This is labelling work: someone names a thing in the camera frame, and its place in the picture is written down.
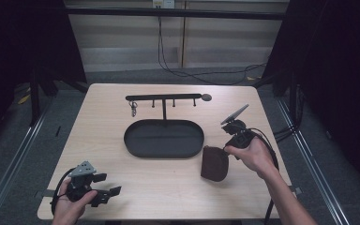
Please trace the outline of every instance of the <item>wooden table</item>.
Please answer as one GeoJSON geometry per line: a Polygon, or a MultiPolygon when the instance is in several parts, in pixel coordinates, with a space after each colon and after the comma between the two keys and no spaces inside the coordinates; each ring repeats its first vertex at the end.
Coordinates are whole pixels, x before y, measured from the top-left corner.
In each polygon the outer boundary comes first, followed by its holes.
{"type": "MultiPolygon", "coordinates": [[[[263,105],[253,87],[162,84],[93,84],[89,88],[74,127],[68,137],[48,189],[55,189],[70,168],[88,160],[107,180],[92,188],[122,186],[120,195],[97,208],[87,206],[82,218],[93,220],[132,219],[242,219],[264,218],[270,196],[266,185],[242,161],[230,157],[230,168],[222,182],[200,176],[202,151],[185,159],[146,159],[132,156],[124,144],[124,134],[134,122],[162,119],[161,102],[138,101],[137,115],[125,96],[200,93],[211,101],[176,100],[167,102],[168,119],[186,119],[204,132],[204,145],[223,147],[231,136],[220,122],[245,104],[238,116],[248,128],[264,132],[277,152],[280,172],[290,185],[263,105]]],[[[44,198],[37,211],[41,219],[52,219],[50,201],[44,198]]],[[[274,209],[271,218],[278,218],[274,209]]]]}

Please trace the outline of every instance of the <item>finger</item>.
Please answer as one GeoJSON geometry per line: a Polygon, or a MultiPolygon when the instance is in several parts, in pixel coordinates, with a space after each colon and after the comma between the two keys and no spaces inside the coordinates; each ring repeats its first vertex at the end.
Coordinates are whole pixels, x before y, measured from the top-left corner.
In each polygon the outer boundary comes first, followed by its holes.
{"type": "Polygon", "coordinates": [[[224,148],[224,151],[226,151],[230,155],[238,156],[241,153],[242,149],[228,145],[224,148]]]}
{"type": "Polygon", "coordinates": [[[63,181],[63,183],[61,183],[60,191],[58,192],[58,195],[64,195],[66,193],[69,182],[71,182],[70,178],[63,181]]]}
{"type": "Polygon", "coordinates": [[[76,202],[76,204],[78,207],[84,207],[85,205],[89,204],[96,197],[96,195],[98,195],[96,190],[88,191],[81,199],[76,202]]]}

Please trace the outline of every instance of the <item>forearm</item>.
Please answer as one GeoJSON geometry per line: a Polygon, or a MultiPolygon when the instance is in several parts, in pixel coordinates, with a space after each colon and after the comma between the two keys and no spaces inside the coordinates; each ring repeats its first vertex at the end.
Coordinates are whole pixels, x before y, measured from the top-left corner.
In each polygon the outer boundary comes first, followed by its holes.
{"type": "Polygon", "coordinates": [[[277,169],[266,172],[264,181],[283,224],[316,224],[303,205],[294,197],[277,169]]]}

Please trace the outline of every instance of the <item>hook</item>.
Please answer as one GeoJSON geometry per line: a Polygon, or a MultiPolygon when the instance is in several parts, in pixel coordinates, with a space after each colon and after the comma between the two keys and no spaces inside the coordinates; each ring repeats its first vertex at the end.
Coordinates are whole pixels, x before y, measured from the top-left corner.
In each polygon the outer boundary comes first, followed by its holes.
{"type": "Polygon", "coordinates": [[[137,103],[136,103],[135,101],[131,101],[131,104],[130,104],[130,102],[129,102],[129,106],[130,106],[130,108],[131,108],[131,116],[132,116],[132,117],[136,116],[136,113],[137,113],[137,111],[136,111],[137,103]]]}

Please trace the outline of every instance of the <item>wall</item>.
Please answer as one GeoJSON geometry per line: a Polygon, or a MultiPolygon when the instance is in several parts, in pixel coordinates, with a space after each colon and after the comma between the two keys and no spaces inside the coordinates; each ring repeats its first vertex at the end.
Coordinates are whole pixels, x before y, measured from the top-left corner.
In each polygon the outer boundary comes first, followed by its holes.
{"type": "MultiPolygon", "coordinates": [[[[152,1],[67,0],[67,6],[151,8],[152,1]]],[[[175,1],[175,8],[285,12],[287,0],[175,1]]],[[[158,18],[69,15],[86,72],[160,68],[158,18]]],[[[162,18],[169,68],[245,67],[267,61],[280,21],[162,18]]]]}

